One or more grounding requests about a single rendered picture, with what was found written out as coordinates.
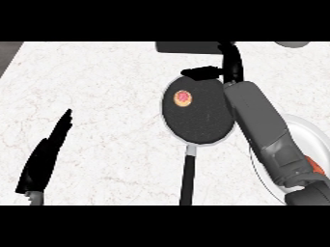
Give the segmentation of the white round plate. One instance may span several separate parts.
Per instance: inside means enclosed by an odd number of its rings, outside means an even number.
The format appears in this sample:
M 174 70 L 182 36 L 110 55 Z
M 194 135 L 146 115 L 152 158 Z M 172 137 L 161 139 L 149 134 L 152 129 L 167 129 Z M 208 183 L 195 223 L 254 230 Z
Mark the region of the white round plate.
M 324 133 L 321 128 L 304 118 L 290 114 L 284 114 L 282 117 L 288 124 L 294 141 L 303 153 L 318 163 L 325 171 L 326 177 L 330 179 L 330 139 L 328 135 Z M 267 169 L 264 164 L 260 162 L 254 151 L 250 151 L 250 155 L 260 181 L 269 193 L 276 198 L 278 203 L 284 205 L 285 195 L 297 190 L 301 190 L 303 187 L 285 188 L 284 186 L 278 186 L 269 177 Z

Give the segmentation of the black frying pan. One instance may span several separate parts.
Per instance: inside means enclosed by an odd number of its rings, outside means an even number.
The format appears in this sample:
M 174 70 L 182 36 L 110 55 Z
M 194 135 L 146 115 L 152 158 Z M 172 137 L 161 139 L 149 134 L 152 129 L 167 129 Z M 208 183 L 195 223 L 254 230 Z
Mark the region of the black frying pan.
M 192 104 L 180 107 L 174 93 L 186 90 Z M 182 76 L 170 84 L 163 97 L 163 118 L 173 134 L 186 142 L 186 164 L 180 205 L 192 205 L 197 148 L 222 142 L 233 129 L 235 120 L 228 110 L 223 82 L 219 79 L 195 81 Z

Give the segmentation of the dark grey appliance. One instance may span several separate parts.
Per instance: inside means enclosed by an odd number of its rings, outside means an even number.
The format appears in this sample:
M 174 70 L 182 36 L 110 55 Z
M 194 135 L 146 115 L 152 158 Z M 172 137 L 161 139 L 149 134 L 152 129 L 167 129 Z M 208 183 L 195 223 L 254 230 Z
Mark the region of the dark grey appliance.
M 217 41 L 158 41 L 157 51 L 163 53 L 222 54 Z

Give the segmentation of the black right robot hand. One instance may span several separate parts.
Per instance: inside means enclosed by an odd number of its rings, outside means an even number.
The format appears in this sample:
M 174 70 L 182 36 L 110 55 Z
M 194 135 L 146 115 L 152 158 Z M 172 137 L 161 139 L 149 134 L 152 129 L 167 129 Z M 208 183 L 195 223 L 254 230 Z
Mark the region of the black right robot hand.
M 208 66 L 195 69 L 185 69 L 182 75 L 195 81 L 219 79 L 225 77 L 225 82 L 241 82 L 244 80 L 244 66 L 239 49 L 233 41 L 222 41 L 219 49 L 225 55 L 223 66 L 220 68 Z

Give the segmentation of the orange cupcake with pink top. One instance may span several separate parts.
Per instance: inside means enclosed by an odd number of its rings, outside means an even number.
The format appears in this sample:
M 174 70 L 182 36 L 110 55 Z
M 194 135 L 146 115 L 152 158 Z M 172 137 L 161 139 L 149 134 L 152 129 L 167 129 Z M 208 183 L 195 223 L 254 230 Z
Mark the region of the orange cupcake with pink top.
M 189 107 L 192 104 L 192 94 L 186 90 L 180 90 L 174 93 L 174 102 L 180 107 Z

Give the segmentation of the pale grey round object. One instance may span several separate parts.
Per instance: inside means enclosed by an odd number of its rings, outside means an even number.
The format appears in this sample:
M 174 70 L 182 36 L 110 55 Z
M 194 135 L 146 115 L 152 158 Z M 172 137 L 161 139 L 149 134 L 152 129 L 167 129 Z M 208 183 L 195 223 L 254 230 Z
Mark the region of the pale grey round object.
M 287 48 L 301 48 L 310 44 L 310 41 L 276 41 Z

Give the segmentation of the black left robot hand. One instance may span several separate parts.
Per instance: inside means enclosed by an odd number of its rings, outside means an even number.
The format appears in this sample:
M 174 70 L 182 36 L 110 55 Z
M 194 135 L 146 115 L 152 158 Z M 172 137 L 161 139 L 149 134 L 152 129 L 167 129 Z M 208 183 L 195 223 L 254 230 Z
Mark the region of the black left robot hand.
M 71 113 L 73 110 L 68 109 L 58 121 L 51 136 L 40 141 L 28 157 L 17 187 L 20 194 L 24 194 L 27 191 L 43 192 L 46 190 L 56 167 L 62 144 L 73 127 Z

